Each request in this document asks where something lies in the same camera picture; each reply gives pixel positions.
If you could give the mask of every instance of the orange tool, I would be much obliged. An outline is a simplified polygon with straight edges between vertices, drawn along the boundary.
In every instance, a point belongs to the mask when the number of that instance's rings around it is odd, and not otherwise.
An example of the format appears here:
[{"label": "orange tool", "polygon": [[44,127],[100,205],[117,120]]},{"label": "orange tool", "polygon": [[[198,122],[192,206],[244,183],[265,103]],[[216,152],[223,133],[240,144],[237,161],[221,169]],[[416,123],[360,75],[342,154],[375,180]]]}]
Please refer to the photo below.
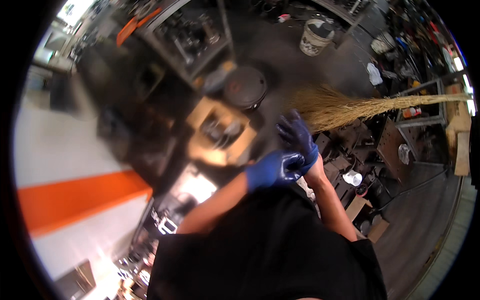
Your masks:
[{"label": "orange tool", "polygon": [[120,45],[123,44],[123,42],[135,31],[135,29],[148,22],[148,20],[153,18],[156,14],[159,14],[161,11],[161,8],[157,8],[153,11],[153,13],[144,17],[141,21],[138,21],[137,16],[134,16],[117,35],[117,46],[120,47]]}]

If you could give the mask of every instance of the forearm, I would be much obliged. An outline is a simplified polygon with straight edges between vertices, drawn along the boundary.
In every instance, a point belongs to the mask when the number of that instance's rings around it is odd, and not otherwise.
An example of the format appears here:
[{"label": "forearm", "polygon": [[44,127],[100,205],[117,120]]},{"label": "forearm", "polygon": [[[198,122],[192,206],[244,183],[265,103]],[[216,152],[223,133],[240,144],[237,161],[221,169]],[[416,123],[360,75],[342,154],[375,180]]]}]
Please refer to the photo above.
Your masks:
[{"label": "forearm", "polygon": [[338,234],[341,234],[349,241],[356,241],[357,234],[352,222],[347,216],[335,188],[328,181],[327,177],[319,177],[311,185],[315,193],[323,224]]},{"label": "forearm", "polygon": [[240,173],[229,184],[205,202],[190,211],[177,229],[177,233],[206,233],[227,211],[247,194],[247,176]]}]

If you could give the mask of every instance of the person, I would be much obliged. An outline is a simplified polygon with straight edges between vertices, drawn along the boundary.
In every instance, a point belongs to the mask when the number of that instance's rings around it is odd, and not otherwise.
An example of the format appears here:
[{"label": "person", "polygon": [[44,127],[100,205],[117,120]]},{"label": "person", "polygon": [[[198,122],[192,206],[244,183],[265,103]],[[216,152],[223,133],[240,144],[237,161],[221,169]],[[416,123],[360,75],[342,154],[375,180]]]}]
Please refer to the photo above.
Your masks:
[{"label": "person", "polygon": [[247,166],[160,238],[148,300],[387,298],[371,242],[357,240],[318,147],[291,114],[276,126],[287,150]]}]

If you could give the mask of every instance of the broom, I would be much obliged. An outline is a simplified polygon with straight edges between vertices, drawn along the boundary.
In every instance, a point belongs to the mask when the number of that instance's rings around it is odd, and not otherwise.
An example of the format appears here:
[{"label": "broom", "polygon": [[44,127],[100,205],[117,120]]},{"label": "broom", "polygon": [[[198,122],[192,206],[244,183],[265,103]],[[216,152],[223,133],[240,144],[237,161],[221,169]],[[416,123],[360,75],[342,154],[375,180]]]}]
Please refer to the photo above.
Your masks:
[{"label": "broom", "polygon": [[298,90],[285,108],[296,108],[313,132],[321,132],[347,125],[356,118],[369,119],[392,109],[467,99],[467,94],[356,99],[321,85]]}]

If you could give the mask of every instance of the round lid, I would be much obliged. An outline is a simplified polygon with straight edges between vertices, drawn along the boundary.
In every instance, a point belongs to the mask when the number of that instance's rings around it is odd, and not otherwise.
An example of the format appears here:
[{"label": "round lid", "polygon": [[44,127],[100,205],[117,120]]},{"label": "round lid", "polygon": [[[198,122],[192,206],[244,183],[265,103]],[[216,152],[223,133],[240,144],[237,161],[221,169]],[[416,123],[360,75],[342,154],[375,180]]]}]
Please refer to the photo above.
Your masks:
[{"label": "round lid", "polygon": [[252,67],[239,67],[225,81],[225,100],[233,106],[247,109],[255,107],[267,90],[265,77]]}]

